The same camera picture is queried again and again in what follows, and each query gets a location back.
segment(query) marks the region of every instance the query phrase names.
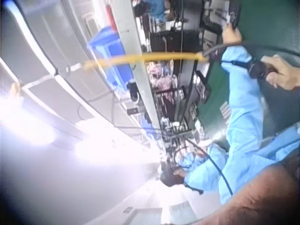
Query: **hand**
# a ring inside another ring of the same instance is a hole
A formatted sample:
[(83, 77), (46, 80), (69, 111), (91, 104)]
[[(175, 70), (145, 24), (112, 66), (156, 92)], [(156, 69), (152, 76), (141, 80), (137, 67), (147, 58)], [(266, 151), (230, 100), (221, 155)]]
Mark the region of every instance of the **hand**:
[(233, 30), (231, 23), (223, 28), (222, 37), (224, 44), (239, 43), (242, 41), (242, 35), (239, 29)]
[(271, 64), (278, 71), (278, 73), (269, 73), (266, 78), (275, 88), (279, 85), (286, 90), (292, 90), (300, 86), (300, 68), (292, 67), (279, 55), (264, 56), (262, 61)]

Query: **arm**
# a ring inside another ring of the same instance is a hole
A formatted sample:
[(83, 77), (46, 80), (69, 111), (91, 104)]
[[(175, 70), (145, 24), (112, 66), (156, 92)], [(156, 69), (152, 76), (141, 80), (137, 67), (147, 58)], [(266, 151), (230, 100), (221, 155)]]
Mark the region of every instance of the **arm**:
[[(226, 152), (216, 144), (212, 144), (207, 153), (222, 170), (227, 161)], [(199, 166), (193, 166), (185, 176), (184, 182), (192, 188), (213, 191), (218, 188), (219, 172), (208, 159)]]
[[(247, 62), (251, 59), (244, 47), (229, 47), (222, 60)], [(229, 156), (249, 154), (258, 150), (262, 142), (263, 109), (257, 80), (251, 79), (246, 69), (222, 63), (229, 72), (229, 106), (232, 109), (227, 140)]]

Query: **green panel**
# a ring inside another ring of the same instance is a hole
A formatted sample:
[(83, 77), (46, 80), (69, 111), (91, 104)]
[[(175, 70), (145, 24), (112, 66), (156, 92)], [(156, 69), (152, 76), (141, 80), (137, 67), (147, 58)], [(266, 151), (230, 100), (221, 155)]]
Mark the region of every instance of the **green panel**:
[[(284, 46), (300, 52), (300, 2), (298, 0), (243, 0), (239, 29), (243, 39), (260, 44)], [(277, 52), (249, 48), (256, 58), (274, 55)], [(286, 54), (280, 55), (294, 65), (300, 59)], [(226, 127), (219, 110), (228, 100), (229, 82), (226, 72), (215, 63), (210, 71), (208, 83), (212, 89), (205, 105), (199, 105), (199, 119), (205, 132), (211, 136)], [(299, 95), (296, 92), (274, 89), (260, 82), (261, 91), (269, 106), (264, 121), (264, 136), (272, 135), (299, 121)]]

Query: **yellow cable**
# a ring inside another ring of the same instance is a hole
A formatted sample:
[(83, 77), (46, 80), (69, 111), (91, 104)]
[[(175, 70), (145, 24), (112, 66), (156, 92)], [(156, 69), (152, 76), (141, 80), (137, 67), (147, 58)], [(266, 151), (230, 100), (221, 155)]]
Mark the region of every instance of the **yellow cable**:
[(110, 67), (120, 64), (135, 63), (137, 61), (155, 61), (155, 60), (198, 60), (207, 62), (201, 53), (189, 52), (153, 52), (143, 53), (142, 55), (124, 55), (112, 57), (110, 59), (89, 60), (83, 63), (83, 69), (96, 67)]

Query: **blue plastic crate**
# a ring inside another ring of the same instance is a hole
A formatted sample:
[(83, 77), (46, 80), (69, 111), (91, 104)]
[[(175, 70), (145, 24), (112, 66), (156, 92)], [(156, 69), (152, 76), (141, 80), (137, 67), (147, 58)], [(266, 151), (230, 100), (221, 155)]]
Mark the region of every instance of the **blue plastic crate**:
[[(88, 44), (88, 48), (97, 50), (104, 59), (125, 55), (120, 37), (110, 26), (103, 28)], [(129, 64), (109, 68), (106, 80), (110, 85), (127, 91), (126, 82), (133, 79)]]

